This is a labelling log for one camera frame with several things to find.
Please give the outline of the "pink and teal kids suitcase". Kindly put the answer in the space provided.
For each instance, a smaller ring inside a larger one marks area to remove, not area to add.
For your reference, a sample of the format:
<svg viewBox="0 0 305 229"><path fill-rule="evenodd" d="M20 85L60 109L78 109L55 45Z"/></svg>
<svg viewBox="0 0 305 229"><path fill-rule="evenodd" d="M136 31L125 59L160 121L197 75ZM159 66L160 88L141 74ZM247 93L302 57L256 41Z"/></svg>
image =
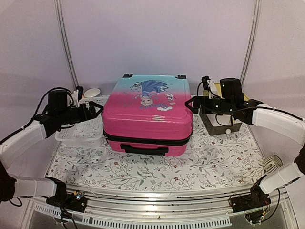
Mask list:
<svg viewBox="0 0 305 229"><path fill-rule="evenodd" d="M117 152L180 156L193 133L185 75L125 74L102 112L103 133Z"/></svg>

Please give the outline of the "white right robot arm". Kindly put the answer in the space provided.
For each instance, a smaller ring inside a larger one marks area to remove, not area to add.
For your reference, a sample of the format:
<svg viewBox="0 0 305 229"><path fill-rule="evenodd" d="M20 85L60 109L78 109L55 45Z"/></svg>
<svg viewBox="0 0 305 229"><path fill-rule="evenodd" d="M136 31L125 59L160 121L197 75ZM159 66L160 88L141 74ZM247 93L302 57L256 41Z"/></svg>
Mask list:
<svg viewBox="0 0 305 229"><path fill-rule="evenodd" d="M305 120L292 113L268 106L255 99L245 99L238 78L223 78L216 88L209 76L203 76L198 84L207 95L196 94L185 102L193 114L227 115L230 122L261 127L294 141L300 151L293 162L265 173L250 188L248 195L235 196L230 204L235 212L265 207L271 204L270 193L289 185L305 175Z"/></svg>

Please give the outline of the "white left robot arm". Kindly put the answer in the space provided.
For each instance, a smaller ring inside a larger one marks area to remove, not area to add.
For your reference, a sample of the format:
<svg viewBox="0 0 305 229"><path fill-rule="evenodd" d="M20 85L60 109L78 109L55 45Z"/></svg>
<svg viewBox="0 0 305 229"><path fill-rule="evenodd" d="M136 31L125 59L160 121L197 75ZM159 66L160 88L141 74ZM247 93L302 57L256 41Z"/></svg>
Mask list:
<svg viewBox="0 0 305 229"><path fill-rule="evenodd" d="M69 195L66 184L52 177L32 178L10 175L7 169L32 146L49 138L55 132L74 127L76 124L94 120L101 116L103 106L94 101L81 104L83 87L74 92L67 88L55 87L48 90L43 98L48 102L42 113L35 110L27 124L9 134L0 142L0 200L41 196L47 203L65 208L81 197Z"/></svg>

